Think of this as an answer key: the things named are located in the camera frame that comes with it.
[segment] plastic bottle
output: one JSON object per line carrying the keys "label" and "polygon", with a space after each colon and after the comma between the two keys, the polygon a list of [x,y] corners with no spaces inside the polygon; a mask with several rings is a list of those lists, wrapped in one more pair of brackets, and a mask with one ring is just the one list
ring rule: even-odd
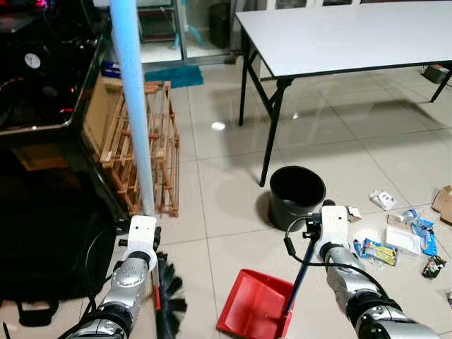
{"label": "plastic bottle", "polygon": [[416,210],[406,210],[405,212],[402,213],[402,215],[399,215],[399,219],[401,222],[413,221],[416,218],[417,218]]}

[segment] dustpan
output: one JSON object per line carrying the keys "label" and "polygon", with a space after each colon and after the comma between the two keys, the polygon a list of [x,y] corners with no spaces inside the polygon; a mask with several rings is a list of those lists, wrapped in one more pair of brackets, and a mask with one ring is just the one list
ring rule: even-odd
{"label": "dustpan", "polygon": [[294,285],[256,272],[240,270],[227,298],[217,329],[249,339],[285,336],[292,308],[284,316]]}

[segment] table leg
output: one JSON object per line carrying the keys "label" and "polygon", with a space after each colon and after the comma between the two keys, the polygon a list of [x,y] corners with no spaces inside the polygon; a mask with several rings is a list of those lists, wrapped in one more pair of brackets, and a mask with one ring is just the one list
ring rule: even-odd
{"label": "table leg", "polygon": [[444,78],[444,80],[439,85],[439,87],[436,90],[435,94],[433,94],[433,97],[430,99],[430,102],[434,102],[437,99],[438,95],[441,93],[443,88],[446,86],[448,81],[451,79],[451,76],[452,76],[452,69],[450,69],[449,72],[446,74],[446,77]]}
{"label": "table leg", "polygon": [[242,45],[243,45],[243,68],[242,68],[242,94],[240,96],[239,126],[243,125],[243,114],[245,108],[245,92],[246,92],[246,71],[248,69],[248,57],[249,57],[249,37],[245,30],[243,29],[242,29]]}
{"label": "table leg", "polygon": [[270,164],[273,141],[275,140],[276,128],[278,127],[278,120],[280,118],[280,110],[281,104],[283,103],[284,91],[287,87],[290,86],[292,81],[293,78],[289,78],[289,79],[280,79],[276,82],[277,90],[275,93],[275,103],[273,105],[273,113],[271,114],[271,125],[270,131],[268,132],[266,154],[263,159],[261,180],[259,182],[260,187],[263,187],[266,183],[268,165]]}

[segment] blue mat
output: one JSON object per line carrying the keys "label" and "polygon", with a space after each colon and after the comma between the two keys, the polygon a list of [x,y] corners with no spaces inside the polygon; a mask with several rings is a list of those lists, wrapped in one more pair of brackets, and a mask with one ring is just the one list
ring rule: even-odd
{"label": "blue mat", "polygon": [[171,81],[171,88],[204,84],[204,78],[198,66],[146,72],[144,78],[146,81]]}

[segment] broom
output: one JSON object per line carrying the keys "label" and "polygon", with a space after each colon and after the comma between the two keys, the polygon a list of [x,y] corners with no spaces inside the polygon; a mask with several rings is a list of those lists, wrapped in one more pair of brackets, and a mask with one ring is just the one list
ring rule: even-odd
{"label": "broom", "polygon": [[[154,216],[153,174],[150,166],[136,0],[111,0],[110,13],[115,52],[121,66],[124,97],[129,114],[143,213]],[[153,246],[155,250],[160,243],[160,230],[159,227],[156,229],[157,241]],[[157,338],[173,339],[179,332],[180,315],[186,311],[186,303],[182,298],[176,298],[182,288],[182,279],[175,275],[174,266],[167,264],[167,257],[164,254],[160,254],[153,270],[153,283]]]}

